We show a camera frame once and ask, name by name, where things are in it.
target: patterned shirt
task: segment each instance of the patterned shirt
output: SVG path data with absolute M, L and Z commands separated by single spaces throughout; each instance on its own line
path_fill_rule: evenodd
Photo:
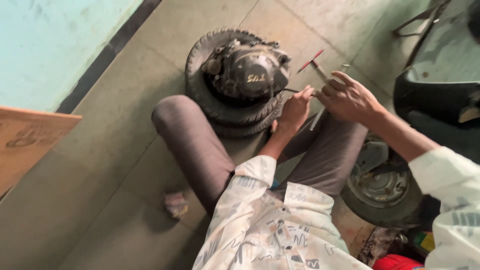
M 480 269 L 480 167 L 445 147 L 409 166 L 422 192 L 442 202 L 425 267 Z M 272 157 L 257 156 L 235 169 L 193 269 L 370 269 L 350 256 L 332 224 L 330 196 L 294 183 L 284 202 L 265 192 L 275 167 Z

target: shirt sleeve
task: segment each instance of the shirt sleeve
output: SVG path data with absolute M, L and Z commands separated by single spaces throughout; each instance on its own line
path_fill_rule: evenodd
M 272 186 L 275 168 L 274 158 L 256 156 L 235 169 L 235 175 L 216 204 L 194 269 L 231 261 L 230 258 L 217 258 L 217 251 L 228 247 L 232 249 L 228 256 L 235 254 L 233 249 L 239 248 L 238 243 L 243 241 L 250 228 L 250 218 L 254 214 L 252 204 Z
M 480 269 L 480 167 L 446 147 L 409 163 L 422 193 L 441 201 L 427 269 Z

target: red object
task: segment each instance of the red object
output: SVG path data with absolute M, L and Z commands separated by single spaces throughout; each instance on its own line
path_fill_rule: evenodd
M 315 54 L 315 56 L 314 56 L 312 59 L 310 59 L 308 62 L 306 62 L 306 63 L 298 70 L 298 72 L 302 71 L 306 66 L 308 66 L 308 64 L 310 64 L 310 62 L 313 62 L 313 63 L 315 64 L 315 66 L 318 67 L 318 64 L 315 62 L 315 58 L 317 58 L 317 56 L 319 56 L 324 50 L 325 50 L 325 48 L 323 48 L 323 49 L 321 49 L 320 51 L 318 51 L 318 53 Z
M 425 266 L 410 258 L 389 254 L 377 260 L 373 266 L 373 270 L 425 270 Z

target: wall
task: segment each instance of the wall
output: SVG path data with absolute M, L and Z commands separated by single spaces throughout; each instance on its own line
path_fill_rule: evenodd
M 141 2 L 0 2 L 0 105 L 55 111 Z

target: engine cover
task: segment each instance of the engine cover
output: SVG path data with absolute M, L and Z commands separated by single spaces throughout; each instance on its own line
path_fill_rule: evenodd
M 290 60 L 286 52 L 278 49 L 277 42 L 241 44 L 233 40 L 216 48 L 203 70 L 211 75 L 212 85 L 222 95 L 272 97 L 288 84 Z

